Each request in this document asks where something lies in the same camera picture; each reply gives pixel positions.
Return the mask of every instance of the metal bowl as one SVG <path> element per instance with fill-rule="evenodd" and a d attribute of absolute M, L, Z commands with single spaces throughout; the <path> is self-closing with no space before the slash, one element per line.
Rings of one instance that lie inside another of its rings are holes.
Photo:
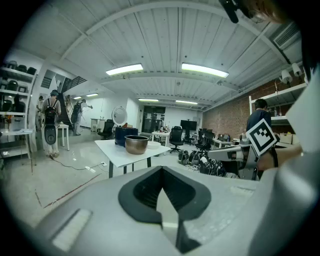
<path fill-rule="evenodd" d="M 127 135 L 125 137 L 125 150 L 129 154 L 141 155 L 146 152 L 148 145 L 148 138 L 137 135 Z"/>

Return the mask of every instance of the white shelf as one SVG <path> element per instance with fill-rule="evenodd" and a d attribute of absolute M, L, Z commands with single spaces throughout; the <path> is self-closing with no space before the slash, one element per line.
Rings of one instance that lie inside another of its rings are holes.
<path fill-rule="evenodd" d="M 289 121 L 285 115 L 283 116 L 272 116 L 271 117 L 272 126 L 289 126 Z"/>
<path fill-rule="evenodd" d="M 261 97 L 260 99 L 264 99 L 268 103 L 268 108 L 293 104 L 299 98 L 305 87 L 307 87 L 307 84 L 302 83 L 291 88 L 278 91 L 278 93 L 275 92 Z"/>
<path fill-rule="evenodd" d="M 24 112 L 0 112 L 0 115 L 10 115 L 10 116 L 25 116 Z"/>
<path fill-rule="evenodd" d="M 19 92 L 19 91 L 16 91 L 16 90 L 5 90 L 5 89 L 0 89 L 0 93 L 4 93 L 4 94 L 11 94 L 11 95 L 21 95 L 21 96 L 26 96 L 28 97 L 29 96 L 29 93 L 26 93 L 26 92 Z"/>
<path fill-rule="evenodd" d="M 276 143 L 275 145 L 276 145 L 276 146 L 279 146 L 279 147 L 284 147 L 284 148 L 288 148 L 288 147 L 293 146 L 292 144 L 282 143 L 282 142 L 278 142 L 278 143 Z"/>
<path fill-rule="evenodd" d="M 1 148 L 0 150 L 4 158 L 20 156 L 21 154 L 24 155 L 28 153 L 26 145 Z"/>
<path fill-rule="evenodd" d="M 21 72 L 12 68 L 0 67 L 0 77 L 6 76 L 8 78 L 24 81 L 27 83 L 32 83 L 34 75 Z"/>

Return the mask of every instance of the white plate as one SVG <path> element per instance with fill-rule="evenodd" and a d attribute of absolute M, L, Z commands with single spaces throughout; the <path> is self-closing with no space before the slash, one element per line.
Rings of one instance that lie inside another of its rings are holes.
<path fill-rule="evenodd" d="M 151 149 L 151 150 L 155 150 L 157 148 L 159 148 L 161 144 L 159 142 L 156 142 L 156 141 L 148 141 L 148 145 L 147 145 L 147 148 L 148 149 Z"/>

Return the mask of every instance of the brick wall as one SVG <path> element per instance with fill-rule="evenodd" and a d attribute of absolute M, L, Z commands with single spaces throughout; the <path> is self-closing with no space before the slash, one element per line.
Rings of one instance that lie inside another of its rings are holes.
<path fill-rule="evenodd" d="M 292 87 L 304 83 L 304 75 L 302 75 L 301 82 L 292 72 L 290 74 L 293 77 L 293 81 L 290 84 Z M 276 84 L 279 91 L 289 88 L 287 84 L 280 82 L 279 79 L 276 80 Z M 239 98 L 215 107 L 203 113 L 202 127 L 212 129 L 215 134 L 229 134 L 232 138 L 239 138 L 240 134 L 245 133 L 247 129 L 247 120 L 250 116 L 249 96 L 251 95 L 251 99 L 255 100 L 273 94 L 275 91 L 275 80 L 272 80 L 241 95 Z M 291 105 L 281 106 L 283 116 L 290 107 Z M 272 130 L 275 133 L 294 133 L 289 125 L 273 126 Z"/>

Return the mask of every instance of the ceiling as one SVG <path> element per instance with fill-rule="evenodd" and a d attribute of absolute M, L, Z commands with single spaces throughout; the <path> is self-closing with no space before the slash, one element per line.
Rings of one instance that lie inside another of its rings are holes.
<path fill-rule="evenodd" d="M 296 50 L 284 57 L 272 43 L 283 26 L 239 17 L 232 23 L 218 0 L 51 0 L 14 46 L 115 93 L 131 91 L 162 106 L 193 101 L 198 105 L 183 107 L 205 110 L 274 78 L 290 55 L 301 60 Z M 143 72 L 106 74 L 138 63 Z M 183 71 L 182 63 L 229 76 Z"/>

